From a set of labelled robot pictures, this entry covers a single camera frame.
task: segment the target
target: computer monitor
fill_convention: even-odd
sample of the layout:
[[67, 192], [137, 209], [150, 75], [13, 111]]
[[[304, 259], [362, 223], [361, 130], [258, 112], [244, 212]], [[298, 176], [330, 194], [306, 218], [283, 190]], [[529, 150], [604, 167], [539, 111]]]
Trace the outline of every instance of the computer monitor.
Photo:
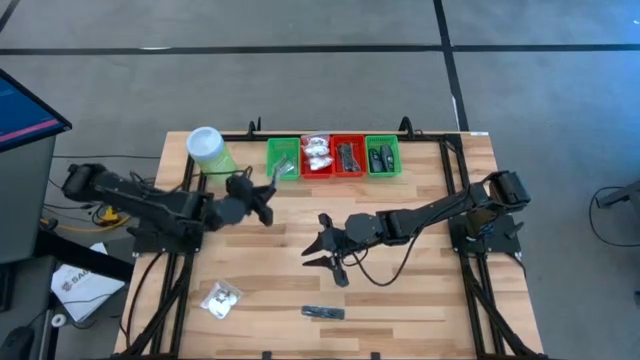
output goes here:
[[71, 123], [0, 69], [0, 152], [71, 129]]

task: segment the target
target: blue screen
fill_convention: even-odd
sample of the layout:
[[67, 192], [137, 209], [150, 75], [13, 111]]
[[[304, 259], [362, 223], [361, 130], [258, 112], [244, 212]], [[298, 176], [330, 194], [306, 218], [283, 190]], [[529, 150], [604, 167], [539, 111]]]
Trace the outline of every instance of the blue screen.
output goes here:
[[0, 148], [64, 126], [47, 110], [0, 78]]

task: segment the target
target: green basket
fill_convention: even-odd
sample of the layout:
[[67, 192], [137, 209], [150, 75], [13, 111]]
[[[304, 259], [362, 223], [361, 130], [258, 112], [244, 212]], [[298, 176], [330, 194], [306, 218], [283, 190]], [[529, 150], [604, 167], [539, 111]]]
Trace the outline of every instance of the green basket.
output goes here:
[[[367, 173], [371, 177], [392, 177], [402, 173], [402, 160], [400, 159], [400, 151], [398, 150], [398, 137], [395, 135], [367, 136], [364, 140], [367, 148]], [[393, 163], [395, 164], [393, 172], [371, 172], [369, 167], [369, 149], [376, 149], [380, 153], [382, 145], [390, 145], [393, 152]]]
[[280, 180], [298, 180], [300, 177], [300, 138], [272, 138], [267, 141], [267, 176], [273, 175], [273, 166], [280, 161], [283, 155], [296, 166], [282, 176]]

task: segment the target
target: black line on floor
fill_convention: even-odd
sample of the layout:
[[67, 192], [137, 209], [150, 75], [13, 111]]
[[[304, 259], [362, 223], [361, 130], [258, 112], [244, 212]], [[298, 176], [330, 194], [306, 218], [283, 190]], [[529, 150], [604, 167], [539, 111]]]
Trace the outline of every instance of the black line on floor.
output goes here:
[[640, 51], [640, 44], [454, 45], [453, 52]]
[[453, 58], [453, 48], [451, 46], [451, 39], [449, 38], [447, 18], [444, 14], [442, 0], [433, 0], [433, 7], [435, 8], [436, 18], [438, 19], [438, 30], [440, 31], [440, 39], [442, 40], [442, 53], [444, 55], [445, 66], [447, 67], [447, 77], [449, 78], [451, 96], [453, 96], [454, 99], [453, 106], [458, 121], [458, 130], [469, 131], [467, 112], [464, 110], [462, 90], [460, 88], [460, 80], [458, 79], [458, 71], [456, 70], [456, 62]]
[[440, 45], [285, 45], [162, 48], [0, 49], [0, 55], [214, 55], [309, 53], [410, 53], [442, 51]]
[[9, 22], [11, 15], [13, 15], [13, 12], [16, 10], [16, 7], [18, 7], [19, 3], [20, 0], [11, 0], [9, 5], [5, 9], [2, 17], [0, 17], [0, 33], [2, 32], [2, 30], [4, 30], [4, 27], [7, 25], [7, 22]]

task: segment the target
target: red basket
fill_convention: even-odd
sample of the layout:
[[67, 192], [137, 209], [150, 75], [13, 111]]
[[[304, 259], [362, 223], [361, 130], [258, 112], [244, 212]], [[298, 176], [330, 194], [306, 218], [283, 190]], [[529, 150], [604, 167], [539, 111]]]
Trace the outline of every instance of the red basket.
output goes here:
[[[360, 177], [367, 172], [367, 158], [364, 143], [364, 135], [334, 135], [331, 137], [331, 155], [333, 156], [334, 172], [336, 176], [341, 177]], [[342, 159], [338, 151], [340, 144], [353, 144], [353, 157], [360, 166], [358, 172], [342, 171]]]
[[300, 175], [305, 179], [328, 179], [333, 175], [333, 169], [336, 165], [333, 149], [333, 141], [332, 137], [329, 137], [329, 155], [334, 159], [333, 163], [326, 168], [311, 171], [309, 164], [307, 163], [307, 155], [305, 155], [304, 151], [302, 151], [302, 146], [300, 147]]

